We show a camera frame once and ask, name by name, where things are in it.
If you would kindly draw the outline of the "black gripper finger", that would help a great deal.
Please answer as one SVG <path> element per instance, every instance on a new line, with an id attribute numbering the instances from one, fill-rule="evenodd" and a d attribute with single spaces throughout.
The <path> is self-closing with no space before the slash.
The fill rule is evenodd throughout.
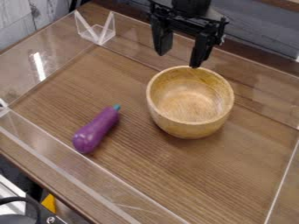
<path id="1" fill-rule="evenodd" d="M 201 32 L 194 39 L 194 45 L 190 51 L 190 68 L 201 66 L 202 61 L 209 57 L 213 44 L 215 37 L 209 33 Z"/>
<path id="2" fill-rule="evenodd" d="M 173 45 L 173 30 L 165 18 L 150 16 L 150 27 L 153 37 L 153 49 L 160 56 L 164 56 Z"/>

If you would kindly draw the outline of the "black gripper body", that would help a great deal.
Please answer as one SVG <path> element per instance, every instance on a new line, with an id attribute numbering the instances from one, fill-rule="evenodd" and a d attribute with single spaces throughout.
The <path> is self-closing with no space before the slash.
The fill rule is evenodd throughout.
<path id="1" fill-rule="evenodd" d="M 173 31 L 196 36 L 211 32 L 216 40 L 224 36 L 228 18 L 211 7 L 211 0 L 148 0 L 150 16 L 165 18 Z"/>

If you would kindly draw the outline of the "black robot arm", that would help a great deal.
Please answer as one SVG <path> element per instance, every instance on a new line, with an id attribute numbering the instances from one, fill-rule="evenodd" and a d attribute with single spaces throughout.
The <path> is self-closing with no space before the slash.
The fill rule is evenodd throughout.
<path id="1" fill-rule="evenodd" d="M 173 33 L 181 32 L 194 37 L 189 67 L 200 67 L 211 55 L 213 46 L 220 46 L 224 42 L 224 30 L 229 20 L 211 8 L 211 0 L 148 2 L 156 53 L 164 56 L 172 50 Z"/>

